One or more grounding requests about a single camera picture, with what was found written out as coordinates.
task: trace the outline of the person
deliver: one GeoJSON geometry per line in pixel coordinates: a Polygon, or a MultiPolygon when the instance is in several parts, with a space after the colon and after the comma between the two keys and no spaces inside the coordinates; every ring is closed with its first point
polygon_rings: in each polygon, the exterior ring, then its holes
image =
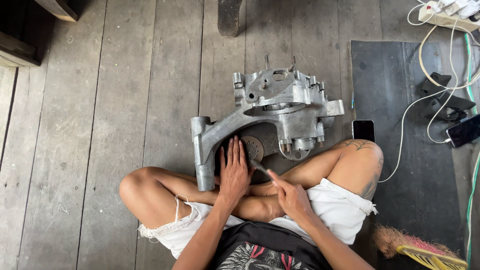
{"type": "Polygon", "coordinates": [[[348,245],[366,215],[382,170],[373,142],[346,140],[285,174],[251,185],[242,141],[220,149],[219,186],[200,192],[194,177],[145,167],[128,174],[120,197],[177,258],[174,270],[372,269],[348,245]]]}

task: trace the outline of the metal disc with holes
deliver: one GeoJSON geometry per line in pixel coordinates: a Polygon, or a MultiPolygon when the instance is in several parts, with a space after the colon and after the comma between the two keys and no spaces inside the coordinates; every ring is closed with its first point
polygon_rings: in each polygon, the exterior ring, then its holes
{"type": "Polygon", "coordinates": [[[250,161],[253,159],[255,159],[257,162],[261,162],[264,158],[264,146],[260,140],[253,136],[243,136],[240,138],[240,140],[245,145],[248,168],[253,167],[253,165],[250,163],[250,161]]]}

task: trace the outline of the phone screen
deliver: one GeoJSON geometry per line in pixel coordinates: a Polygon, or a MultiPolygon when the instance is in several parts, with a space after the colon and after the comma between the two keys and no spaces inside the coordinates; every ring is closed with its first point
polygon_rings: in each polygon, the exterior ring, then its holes
{"type": "Polygon", "coordinates": [[[480,114],[447,129],[453,147],[460,147],[480,137],[480,114]]]}
{"type": "Polygon", "coordinates": [[[352,122],[353,138],[375,142],[375,127],[372,120],[354,120],[352,122]]]}

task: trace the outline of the wooden chair leg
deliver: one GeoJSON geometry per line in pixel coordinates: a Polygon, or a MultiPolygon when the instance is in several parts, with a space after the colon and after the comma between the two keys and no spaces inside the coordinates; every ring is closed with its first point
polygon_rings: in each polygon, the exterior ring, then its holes
{"type": "Polygon", "coordinates": [[[241,2],[242,0],[218,0],[217,27],[222,36],[237,36],[241,2]]]}
{"type": "Polygon", "coordinates": [[[55,17],[69,22],[76,22],[78,16],[63,0],[35,0],[40,6],[55,17]]]}

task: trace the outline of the black t-shirt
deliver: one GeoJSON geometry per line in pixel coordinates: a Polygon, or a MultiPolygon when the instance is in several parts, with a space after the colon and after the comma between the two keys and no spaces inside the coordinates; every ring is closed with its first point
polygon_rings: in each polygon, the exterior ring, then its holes
{"type": "Polygon", "coordinates": [[[294,232],[261,221],[223,231],[210,270],[331,270],[325,257],[294,232]]]}

